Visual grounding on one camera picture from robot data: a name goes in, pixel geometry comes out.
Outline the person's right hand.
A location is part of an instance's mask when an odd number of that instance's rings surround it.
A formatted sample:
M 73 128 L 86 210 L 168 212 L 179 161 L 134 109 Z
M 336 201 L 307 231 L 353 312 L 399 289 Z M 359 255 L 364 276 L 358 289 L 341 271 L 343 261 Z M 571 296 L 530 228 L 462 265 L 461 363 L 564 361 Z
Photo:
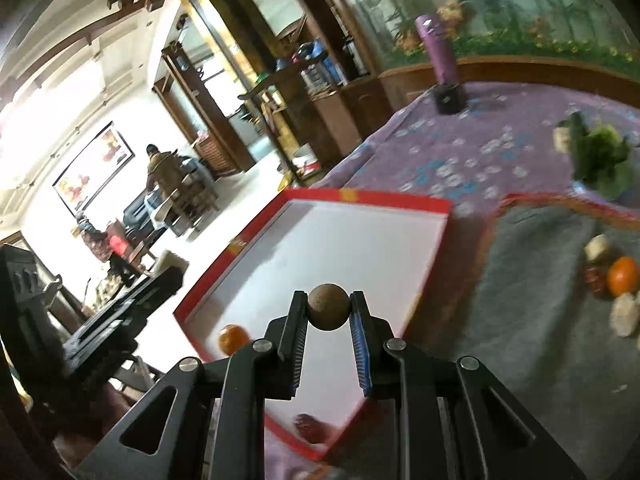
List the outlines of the person's right hand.
M 309 444 L 328 445 L 337 434 L 337 428 L 309 414 L 298 414 L 293 419 L 296 434 Z

